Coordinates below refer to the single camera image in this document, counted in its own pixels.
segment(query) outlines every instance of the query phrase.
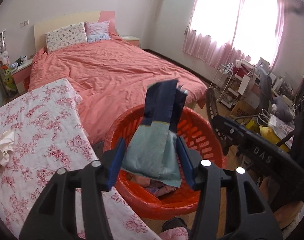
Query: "headboard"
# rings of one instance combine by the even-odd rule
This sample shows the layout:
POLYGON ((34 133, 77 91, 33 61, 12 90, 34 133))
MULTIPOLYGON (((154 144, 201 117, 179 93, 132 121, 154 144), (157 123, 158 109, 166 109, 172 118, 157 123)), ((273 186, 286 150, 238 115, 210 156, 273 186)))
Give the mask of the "headboard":
POLYGON ((36 51, 46 47, 45 33, 80 22, 103 22, 110 20, 109 31, 115 30, 115 11, 81 12, 63 15, 58 18, 39 22, 34 25, 36 51))

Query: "baseboard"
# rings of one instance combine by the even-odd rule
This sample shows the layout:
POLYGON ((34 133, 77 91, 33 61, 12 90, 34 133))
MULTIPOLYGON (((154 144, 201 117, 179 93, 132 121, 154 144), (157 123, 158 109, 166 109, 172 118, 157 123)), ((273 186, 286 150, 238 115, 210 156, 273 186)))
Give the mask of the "baseboard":
POLYGON ((202 81, 206 82, 207 84, 211 84, 211 81, 207 78, 205 78, 204 76, 200 75, 199 73, 195 72, 194 70, 188 68, 187 66, 184 66, 183 64, 181 63, 178 63, 177 61, 173 60, 173 59, 170 59, 169 57, 166 57, 158 52, 155 52, 154 50, 151 50, 151 49, 145 49, 146 52, 149 52, 153 55, 156 55, 162 59, 165 59, 166 61, 178 66, 178 67, 181 67, 185 70, 187 70, 188 72, 191 72, 194 76, 197 76, 199 79, 201 79, 202 81))

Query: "crumpled paper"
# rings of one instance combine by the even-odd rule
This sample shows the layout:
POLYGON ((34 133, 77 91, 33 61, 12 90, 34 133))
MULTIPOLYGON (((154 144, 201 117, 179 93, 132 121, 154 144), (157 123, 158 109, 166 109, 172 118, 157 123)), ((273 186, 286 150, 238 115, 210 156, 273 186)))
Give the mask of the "crumpled paper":
POLYGON ((6 131, 0 139, 0 167, 5 167, 9 162, 9 153, 13 151, 14 132, 6 131))

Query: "floral tablecloth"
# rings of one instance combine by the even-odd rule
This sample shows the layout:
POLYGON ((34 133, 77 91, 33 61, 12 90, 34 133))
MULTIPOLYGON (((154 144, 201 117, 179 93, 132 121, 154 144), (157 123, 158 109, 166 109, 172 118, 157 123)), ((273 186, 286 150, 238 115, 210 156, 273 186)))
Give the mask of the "floral tablecloth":
MULTIPOLYGON (((60 79, 0 108, 0 137, 8 130, 15 133, 10 162, 1 168, 0 217, 16 237, 58 168, 77 170, 96 159, 78 116, 81 100, 70 83, 60 79)), ((114 187, 102 195, 114 239, 160 239, 114 187)), ((78 234, 85 238, 80 191, 76 194, 76 219, 78 234)), ((163 233, 164 238, 186 239, 182 229, 163 233)))

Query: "nightstand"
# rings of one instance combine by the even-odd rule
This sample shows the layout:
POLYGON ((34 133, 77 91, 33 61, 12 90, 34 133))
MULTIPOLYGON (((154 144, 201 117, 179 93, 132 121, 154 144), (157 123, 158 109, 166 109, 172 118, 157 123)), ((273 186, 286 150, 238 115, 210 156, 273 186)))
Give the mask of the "nightstand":
POLYGON ((27 92, 24 81, 27 82, 31 75, 33 59, 28 60, 25 64, 20 65, 18 69, 11 72, 15 85, 20 95, 27 92))
POLYGON ((128 43, 132 44, 133 46, 138 47, 140 44, 140 39, 133 37, 133 36, 120 36, 123 40, 127 41, 128 43))

